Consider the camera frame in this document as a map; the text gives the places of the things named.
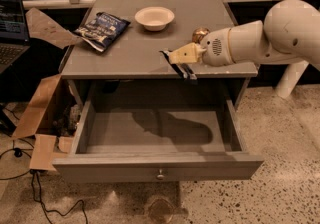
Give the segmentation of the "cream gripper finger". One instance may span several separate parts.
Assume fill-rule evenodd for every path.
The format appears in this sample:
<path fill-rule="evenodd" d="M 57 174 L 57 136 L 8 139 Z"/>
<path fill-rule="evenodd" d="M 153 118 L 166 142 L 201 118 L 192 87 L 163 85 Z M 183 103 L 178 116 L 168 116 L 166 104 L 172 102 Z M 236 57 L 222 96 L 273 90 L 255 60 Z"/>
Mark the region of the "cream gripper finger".
<path fill-rule="evenodd" d="M 185 47 L 181 47 L 169 53 L 169 62 L 171 64 L 182 64 L 190 61 L 189 50 Z"/>

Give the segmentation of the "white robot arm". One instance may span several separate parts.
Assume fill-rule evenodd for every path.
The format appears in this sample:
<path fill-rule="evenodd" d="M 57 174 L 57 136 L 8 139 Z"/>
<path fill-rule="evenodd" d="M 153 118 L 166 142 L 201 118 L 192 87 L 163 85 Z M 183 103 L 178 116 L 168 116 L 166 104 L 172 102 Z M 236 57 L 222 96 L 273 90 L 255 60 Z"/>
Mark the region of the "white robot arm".
<path fill-rule="evenodd" d="M 168 61 L 213 67 L 285 64 L 276 93 L 286 98 L 309 65 L 320 70 L 320 11 L 302 0 L 284 0 L 264 20 L 209 32 L 199 42 L 170 52 Z"/>

